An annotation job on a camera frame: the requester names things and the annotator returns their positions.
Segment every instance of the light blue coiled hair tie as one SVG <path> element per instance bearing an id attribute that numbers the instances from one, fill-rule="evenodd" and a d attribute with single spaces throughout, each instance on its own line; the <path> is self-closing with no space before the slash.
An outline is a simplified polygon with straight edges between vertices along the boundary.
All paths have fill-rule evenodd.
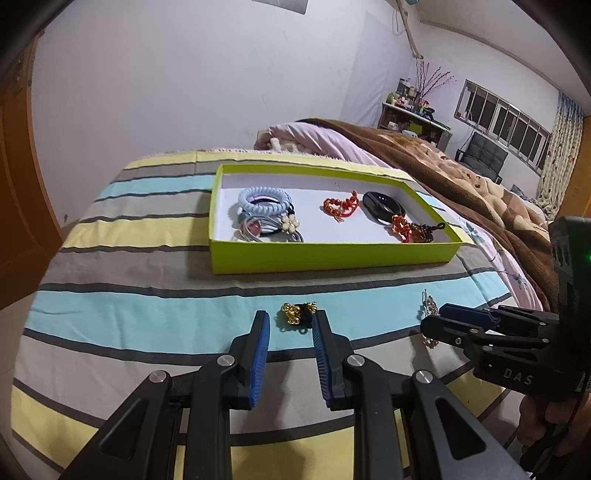
<path id="1" fill-rule="evenodd" d="M 279 203 L 253 204 L 257 198 L 269 198 Z M 250 187 L 240 192 L 238 206 L 250 215 L 276 217 L 285 214 L 290 207 L 291 197 L 283 190 L 273 187 Z"/>

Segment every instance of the gold bell charm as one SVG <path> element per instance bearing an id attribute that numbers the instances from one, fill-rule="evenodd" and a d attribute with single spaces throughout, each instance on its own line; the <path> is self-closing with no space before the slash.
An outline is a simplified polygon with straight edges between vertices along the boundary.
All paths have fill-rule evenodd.
<path id="1" fill-rule="evenodd" d="M 291 303 L 284 303 L 281 307 L 283 313 L 287 317 L 287 323 L 290 325 L 299 325 L 301 320 L 301 309 L 297 305 Z"/>
<path id="2" fill-rule="evenodd" d="M 310 315 L 316 313 L 316 311 L 318 310 L 315 301 L 304 303 L 302 304 L 302 306 L 306 308 Z M 290 325 L 299 325 L 301 323 L 302 311 L 299 305 L 284 303 L 283 307 L 281 307 L 281 310 L 283 311 L 283 313 L 285 313 L 285 316 L 287 317 L 287 323 L 289 323 Z"/>

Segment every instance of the ceiling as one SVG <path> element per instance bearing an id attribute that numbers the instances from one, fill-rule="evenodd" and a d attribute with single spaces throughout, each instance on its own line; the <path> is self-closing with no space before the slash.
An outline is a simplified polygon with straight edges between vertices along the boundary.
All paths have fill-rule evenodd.
<path id="1" fill-rule="evenodd" d="M 421 0 L 421 22 L 483 41 L 538 73 L 591 115 L 591 96 L 560 47 L 512 0 Z"/>

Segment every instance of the floor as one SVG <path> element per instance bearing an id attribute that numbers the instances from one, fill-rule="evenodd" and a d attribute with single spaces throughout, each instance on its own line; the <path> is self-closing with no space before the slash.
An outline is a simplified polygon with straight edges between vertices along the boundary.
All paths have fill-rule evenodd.
<path id="1" fill-rule="evenodd" d="M 33 297 L 34 295 L 29 295 L 0 310 L 0 434 L 5 440 L 5 443 L 0 443 L 0 461 L 15 479 L 23 477 L 18 464 L 9 457 L 6 447 L 6 444 L 10 444 L 12 439 L 10 395 L 14 362 L 17 358 L 18 345 Z"/>

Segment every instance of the red beaded bracelet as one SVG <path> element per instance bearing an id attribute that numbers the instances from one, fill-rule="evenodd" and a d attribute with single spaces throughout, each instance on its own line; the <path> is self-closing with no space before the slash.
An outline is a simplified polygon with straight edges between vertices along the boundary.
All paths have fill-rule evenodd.
<path id="1" fill-rule="evenodd" d="M 359 199 L 357 198 L 357 191 L 351 192 L 351 197 L 346 200 L 326 199 L 323 203 L 324 211 L 335 218 L 337 222 L 342 222 L 343 218 L 350 217 L 359 206 Z"/>
<path id="2" fill-rule="evenodd" d="M 418 243 L 429 244 L 433 242 L 433 232 L 435 230 L 443 230 L 445 223 L 438 223 L 436 226 L 430 226 L 423 223 L 408 223 L 408 220 L 401 215 L 394 215 L 392 217 L 392 232 L 397 233 L 402 237 L 403 244 L 409 244 L 411 240 Z"/>

